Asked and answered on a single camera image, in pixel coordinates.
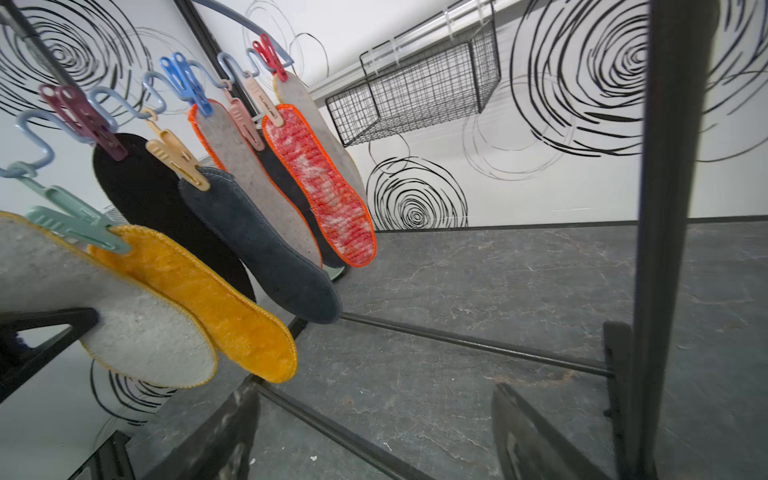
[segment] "yellow insole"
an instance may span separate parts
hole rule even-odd
[[[293,377],[296,344],[283,322],[162,233],[138,225],[110,230],[131,245],[131,252],[89,246],[91,255],[186,307],[214,345],[245,370],[272,383]]]

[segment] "orange stitched edge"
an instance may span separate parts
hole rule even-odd
[[[351,185],[349,185],[349,182],[346,181],[346,178],[344,178],[344,176],[339,172],[339,170],[336,168],[336,165],[333,164],[333,161],[331,160],[330,156],[328,155],[328,153],[326,152],[325,148],[323,148],[323,145],[320,143],[320,141],[315,136],[315,132],[310,127],[310,124],[307,123],[307,121],[304,118],[304,116],[301,115],[301,112],[299,111],[299,109],[294,107],[291,104],[280,104],[280,105],[277,105],[277,109],[278,110],[291,110],[291,111],[293,111],[293,113],[296,114],[296,116],[299,118],[299,120],[304,124],[304,127],[306,128],[306,130],[310,133],[310,135],[312,135],[312,139],[315,141],[315,144],[317,145],[317,147],[320,149],[321,152],[323,152],[323,155],[326,156],[326,160],[327,160],[328,165],[339,175],[339,177],[341,177],[342,180],[344,180],[346,182],[346,185],[347,185],[347,187],[349,187],[349,190],[352,192],[352,195],[355,195],[357,197],[357,199],[360,201],[360,203],[362,204],[363,211],[365,212],[366,219],[368,220],[368,224],[371,226],[371,239],[373,240],[373,255],[371,256],[371,260],[369,260],[368,262],[365,262],[365,263],[351,263],[351,262],[347,262],[346,255],[343,255],[342,253],[340,253],[336,249],[336,246],[333,245],[333,242],[328,242],[328,244],[331,246],[331,248],[333,248],[333,251],[336,252],[336,254],[339,255],[339,257],[343,258],[344,261],[347,262],[349,265],[356,266],[356,267],[361,267],[361,266],[368,265],[369,263],[371,263],[373,261],[374,258],[376,258],[376,251],[378,250],[378,245],[376,244],[376,232],[375,232],[375,230],[373,228],[373,220],[371,220],[371,214],[368,211],[368,209],[366,208],[365,202],[362,201],[362,198],[360,198],[360,196],[357,194],[357,192],[355,192],[355,189],[352,188]],[[261,131],[264,133],[264,138],[266,138],[266,141],[270,145],[270,148],[272,149],[272,151],[280,159],[280,162],[283,164],[283,166],[285,166],[286,170],[288,170],[288,173],[290,174],[290,176],[293,177],[293,179],[296,181],[296,185],[299,186],[301,191],[304,192],[304,196],[307,198],[307,200],[309,200],[312,197],[307,193],[306,189],[301,184],[301,182],[298,179],[296,179],[296,176],[293,174],[293,172],[288,167],[288,165],[286,165],[286,161],[285,161],[285,158],[283,158],[283,155],[275,148],[274,143],[272,142],[272,137],[270,137],[270,132],[268,131],[268,129],[266,129],[264,127],[264,121],[265,120],[269,120],[269,118],[266,115],[264,117],[262,117],[262,119],[261,119]]]
[[[210,100],[210,99],[208,99],[208,101],[209,101],[210,103],[213,103],[213,104],[218,104],[219,106],[221,106],[221,107],[224,109],[224,111],[226,111],[227,115],[229,115],[229,113],[230,113],[230,112],[229,112],[229,111],[227,110],[227,108],[226,108],[226,107],[224,107],[222,104],[220,104],[219,102],[217,102],[217,101],[215,101],[215,100]],[[230,117],[230,120],[232,121],[232,123],[234,124],[235,130],[237,130],[237,133],[238,133],[238,134],[240,134],[240,136],[243,138],[243,142],[245,142],[245,145],[246,145],[246,146],[248,146],[248,149],[250,150],[250,153],[251,153],[251,154],[253,154],[253,156],[256,158],[256,162],[259,164],[259,166],[261,167],[261,169],[262,169],[262,170],[264,170],[264,166],[261,164],[261,160],[259,160],[259,155],[257,155],[257,153],[256,153],[255,151],[253,151],[253,148],[250,146],[250,142],[248,141],[248,139],[247,139],[247,138],[245,138],[245,135],[243,135],[243,132],[241,132],[241,131],[240,131],[240,129],[239,129],[239,128],[238,128],[238,126],[237,126],[237,122],[235,122],[235,119],[234,119],[234,118],[232,118],[232,115],[229,115],[229,117]],[[222,163],[219,161],[219,157],[216,157],[216,156],[214,155],[214,153],[213,153],[213,149],[212,149],[212,148],[210,148],[210,145],[209,145],[209,144],[208,144],[208,142],[205,140],[205,138],[203,137],[203,135],[200,133],[200,131],[199,131],[199,130],[197,130],[197,124],[193,124],[192,126],[193,126],[193,127],[195,128],[195,130],[197,131],[197,136],[200,138],[200,141],[201,141],[201,142],[203,142],[203,145],[205,146],[206,150],[208,150],[208,153],[210,154],[211,158],[213,158],[213,159],[214,159],[214,162],[216,163],[216,165],[219,165],[219,166],[220,166],[220,168],[221,168],[221,170],[224,170],[225,172],[229,173],[229,172],[227,171],[227,169],[226,169],[226,168],[224,168],[224,165],[223,165],[223,164],[222,164]],[[299,208],[298,208],[296,205],[294,205],[292,201],[290,201],[290,199],[289,199],[289,198],[288,198],[288,197],[285,195],[285,193],[284,193],[284,192],[283,192],[281,189],[279,189],[279,188],[277,187],[277,185],[275,184],[275,182],[273,182],[273,181],[272,181],[272,177],[270,177],[270,175],[269,175],[269,174],[266,172],[266,170],[264,170],[264,176],[267,178],[267,180],[269,180],[269,181],[270,181],[270,183],[272,184],[272,186],[273,186],[273,187],[275,187],[275,190],[277,190],[277,191],[280,193],[280,195],[282,195],[282,196],[283,196],[283,198],[284,198],[284,199],[286,199],[286,202],[288,202],[288,204],[289,204],[291,207],[293,207],[293,209],[296,211],[296,213],[298,213],[298,214],[299,214],[299,218],[300,218],[300,219],[301,219],[301,221],[303,221],[303,222],[304,222],[304,224],[306,225],[306,229],[310,231],[310,237],[312,238],[312,241],[313,241],[313,242],[315,242],[315,247],[317,247],[317,255],[318,255],[318,257],[320,257],[320,267],[322,268],[322,267],[323,267],[323,255],[321,255],[321,254],[320,254],[320,245],[317,243],[317,239],[315,238],[315,236],[314,236],[314,235],[312,235],[312,234],[311,234],[311,232],[312,232],[312,229],[310,228],[310,224],[309,224],[309,223],[307,223],[307,221],[306,221],[306,218],[304,218],[304,216],[301,214],[301,210],[299,210]]]
[[[221,278],[221,276],[218,273],[214,272],[211,268],[209,268],[208,265],[200,261],[200,259],[194,256],[189,250],[185,249],[178,243],[174,242],[170,237],[156,230],[152,230],[151,228],[142,227],[141,225],[120,225],[117,227],[112,227],[111,229],[111,231],[116,235],[119,235],[120,232],[126,231],[126,230],[133,230],[134,232],[138,232],[139,234],[142,234],[142,235],[150,235],[152,237],[156,237],[159,241],[166,244],[172,250],[176,251],[176,253],[179,253],[182,257],[187,259],[187,261],[191,262],[195,267],[204,271],[212,280],[214,280],[216,283],[221,285],[227,292],[229,292],[230,295],[234,296],[237,300],[239,300],[240,303],[244,304],[246,307],[253,310],[254,312],[264,315],[267,319],[275,323],[280,329],[280,331],[283,333],[283,335],[285,336],[285,339],[288,340],[290,350],[293,353],[293,358],[296,359],[296,363],[294,363],[293,365],[293,371],[285,379],[281,379],[279,381],[274,380],[273,383],[286,382],[292,379],[294,375],[296,375],[299,357],[298,357],[298,353],[296,352],[296,343],[293,340],[293,335],[291,335],[291,332],[288,330],[288,327],[286,327],[285,323],[280,321],[272,313],[267,312],[264,308],[250,301],[250,299],[248,299],[242,293],[235,290],[234,287],[232,287],[229,283],[227,283],[225,279]]]
[[[227,168],[224,166],[224,164],[221,163],[221,160],[219,160],[219,157],[216,155],[216,152],[214,151],[213,148],[210,147],[208,140],[205,139],[203,134],[200,132],[200,128],[197,126],[197,104],[192,105],[192,108],[190,108],[189,112],[187,113],[187,119],[190,121],[190,124],[192,124],[192,130],[194,130],[194,133],[197,135],[197,139],[200,141],[200,143],[203,144],[203,147],[205,147],[205,151],[208,152],[210,157],[214,160],[214,163],[216,164],[216,166],[226,172]]]

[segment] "blue clothespin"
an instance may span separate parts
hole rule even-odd
[[[181,53],[174,53],[172,58],[161,57],[160,66],[165,70],[174,87],[182,95],[192,98],[189,101],[190,105],[196,104],[205,117],[213,114],[214,108],[210,106],[202,85],[195,78],[192,67]]]

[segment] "pink clothespin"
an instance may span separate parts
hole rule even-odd
[[[224,88],[224,96],[227,97],[227,101],[230,102],[230,115],[235,120],[237,128],[240,129],[240,133],[243,134],[251,147],[256,151],[262,151],[266,148],[264,141],[261,140],[259,132],[256,130],[256,125],[250,118],[248,109],[239,98],[233,98],[230,93],[232,88],[232,82],[228,80],[222,80],[227,84],[227,88]]]

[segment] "gray felt insole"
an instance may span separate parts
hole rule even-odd
[[[81,341],[110,370],[190,388],[216,372],[217,354],[191,313],[25,218],[0,213],[0,312],[98,311]]]

